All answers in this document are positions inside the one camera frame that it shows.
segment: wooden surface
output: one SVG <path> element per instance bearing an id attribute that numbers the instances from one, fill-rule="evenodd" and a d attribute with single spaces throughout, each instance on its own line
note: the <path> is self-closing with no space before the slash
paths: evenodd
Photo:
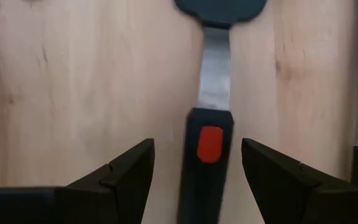
<path id="1" fill-rule="evenodd" d="M 357 0 L 271 0 L 231 31 L 236 120 L 221 223 L 263 223 L 241 166 L 254 138 L 349 175 Z M 166 0 L 0 0 L 1 185 L 68 184 L 156 140 L 143 223 L 174 223 L 200 26 Z"/>

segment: light wood grain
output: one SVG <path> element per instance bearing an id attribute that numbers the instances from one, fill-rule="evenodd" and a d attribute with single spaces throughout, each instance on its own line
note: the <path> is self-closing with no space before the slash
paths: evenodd
<path id="1" fill-rule="evenodd" d="M 221 223 L 263 223 L 241 165 L 254 138 L 347 177 L 357 0 L 271 0 L 231 31 L 236 121 Z M 143 223 L 174 223 L 201 27 L 165 0 L 0 0 L 0 179 L 68 184 L 155 138 Z"/>

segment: wooden wall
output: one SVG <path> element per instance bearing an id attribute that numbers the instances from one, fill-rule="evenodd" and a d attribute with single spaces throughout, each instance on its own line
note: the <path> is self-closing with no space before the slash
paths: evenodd
<path id="1" fill-rule="evenodd" d="M 231 31 L 236 127 L 222 223 L 263 223 L 243 137 L 348 177 L 357 4 L 271 0 Z M 173 223 L 201 54 L 200 26 L 171 0 L 0 0 L 0 184 L 68 184 L 153 137 L 143 223 Z"/>

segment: red button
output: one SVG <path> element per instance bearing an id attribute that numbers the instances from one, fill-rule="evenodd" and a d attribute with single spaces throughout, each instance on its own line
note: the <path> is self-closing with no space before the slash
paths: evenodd
<path id="1" fill-rule="evenodd" d="M 205 163 L 219 161 L 222 154 L 223 129 L 215 126 L 201 128 L 198 140 L 197 156 Z"/>

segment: black spatula head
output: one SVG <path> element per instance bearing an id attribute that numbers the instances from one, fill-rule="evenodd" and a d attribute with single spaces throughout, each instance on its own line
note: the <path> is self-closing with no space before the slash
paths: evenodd
<path id="1" fill-rule="evenodd" d="M 175 0 L 183 12 L 196 17 L 204 26 L 229 29 L 237 22 L 257 17 L 266 0 Z"/>

